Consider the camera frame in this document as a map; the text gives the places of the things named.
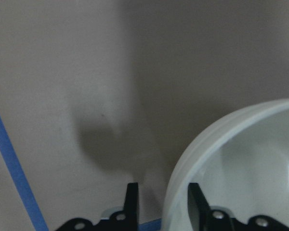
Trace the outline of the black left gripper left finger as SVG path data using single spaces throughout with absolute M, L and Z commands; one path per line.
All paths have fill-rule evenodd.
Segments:
M 123 212 L 130 225 L 138 225 L 139 188 L 138 183 L 128 183 Z

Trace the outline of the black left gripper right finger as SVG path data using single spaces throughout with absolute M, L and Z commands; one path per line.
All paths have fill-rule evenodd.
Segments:
M 189 183 L 187 200 L 188 215 L 192 229 L 194 231 L 206 231 L 210 206 L 198 183 Z

